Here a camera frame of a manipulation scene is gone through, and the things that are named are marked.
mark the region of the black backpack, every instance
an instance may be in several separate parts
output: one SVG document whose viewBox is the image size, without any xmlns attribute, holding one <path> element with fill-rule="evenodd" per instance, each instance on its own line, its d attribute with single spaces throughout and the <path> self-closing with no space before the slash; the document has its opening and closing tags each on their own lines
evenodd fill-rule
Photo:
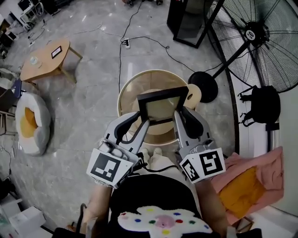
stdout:
<svg viewBox="0 0 298 238">
<path fill-rule="evenodd" d="M 252 89 L 251 95 L 242 95 L 244 92 L 247 92 Z M 240 117 L 244 116 L 242 122 L 245 127 L 250 126 L 251 124 L 258 123 L 275 123 L 280 115 L 280 99 L 277 91 L 273 86 L 264 86 L 258 88 L 253 86 L 249 89 L 244 90 L 239 93 L 240 100 L 242 102 L 251 101 L 251 111 L 248 113 L 242 113 Z M 253 122 L 245 124 L 249 119 L 253 119 Z"/>
</svg>

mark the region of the person's arm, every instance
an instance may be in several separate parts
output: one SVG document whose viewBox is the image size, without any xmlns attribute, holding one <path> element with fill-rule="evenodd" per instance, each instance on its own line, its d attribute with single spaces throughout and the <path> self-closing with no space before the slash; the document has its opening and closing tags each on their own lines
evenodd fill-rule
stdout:
<svg viewBox="0 0 298 238">
<path fill-rule="evenodd" d="M 218 232 L 221 237 L 226 237 L 229 226 L 225 207 L 216 194 L 211 182 L 207 179 L 195 184 L 196 193 L 199 198 L 202 219 Z"/>
<path fill-rule="evenodd" d="M 104 185 L 96 185 L 87 208 L 84 212 L 80 233 L 86 234 L 87 222 L 97 218 L 92 230 L 92 237 L 100 234 L 108 223 L 109 201 L 112 188 Z"/>
</svg>

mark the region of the fan base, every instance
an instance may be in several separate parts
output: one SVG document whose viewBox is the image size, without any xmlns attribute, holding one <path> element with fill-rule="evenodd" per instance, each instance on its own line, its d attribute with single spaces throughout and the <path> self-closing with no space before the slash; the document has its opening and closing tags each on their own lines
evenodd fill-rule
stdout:
<svg viewBox="0 0 298 238">
<path fill-rule="evenodd" d="M 188 79 L 189 84 L 197 85 L 201 92 L 201 102 L 212 102 L 218 95 L 218 86 L 215 79 L 208 73 L 195 72 Z"/>
</svg>

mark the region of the table leg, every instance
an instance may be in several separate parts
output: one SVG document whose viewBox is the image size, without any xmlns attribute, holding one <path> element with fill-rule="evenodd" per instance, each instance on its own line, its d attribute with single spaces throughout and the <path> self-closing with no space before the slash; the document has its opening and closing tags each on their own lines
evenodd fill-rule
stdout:
<svg viewBox="0 0 298 238">
<path fill-rule="evenodd" d="M 33 87 L 35 87 L 38 90 L 37 84 L 33 83 L 33 82 L 28 82 L 29 84 L 31 84 Z"/>
<path fill-rule="evenodd" d="M 69 81 L 76 84 L 76 79 L 74 78 L 74 76 L 70 75 L 70 73 L 64 70 L 62 67 L 60 68 L 60 70 L 62 73 L 65 74 L 65 76 L 69 79 Z"/>
<path fill-rule="evenodd" d="M 79 53 L 77 53 L 77 51 L 75 51 L 72 47 L 69 47 L 69 50 L 72 51 L 75 55 L 77 55 L 80 59 L 83 58 L 83 56 L 81 56 Z"/>
</svg>

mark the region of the black picture frame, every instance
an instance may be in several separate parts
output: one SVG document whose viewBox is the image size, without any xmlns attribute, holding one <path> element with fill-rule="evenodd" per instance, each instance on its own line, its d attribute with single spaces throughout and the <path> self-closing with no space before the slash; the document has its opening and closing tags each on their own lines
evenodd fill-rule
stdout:
<svg viewBox="0 0 298 238">
<path fill-rule="evenodd" d="M 59 46 L 57 49 L 55 49 L 53 52 L 52 52 L 52 59 L 55 58 L 58 54 L 60 54 L 62 52 L 62 47 Z"/>
<path fill-rule="evenodd" d="M 177 88 L 171 88 L 171 89 L 165 89 L 157 92 L 152 93 L 145 93 L 140 94 L 137 96 L 138 102 L 139 102 L 139 108 L 140 108 L 140 115 L 142 121 L 148 120 L 148 112 L 146 104 L 153 101 L 160 101 L 163 99 L 169 99 L 169 98 L 176 98 L 180 97 L 179 102 L 177 104 L 176 110 L 181 110 L 184 102 L 186 100 L 187 94 L 189 92 L 189 89 L 187 86 L 183 87 L 177 87 Z M 158 125 L 166 122 L 171 122 L 173 118 L 170 119 L 162 119 L 162 120 L 151 120 L 150 126 Z"/>
</svg>

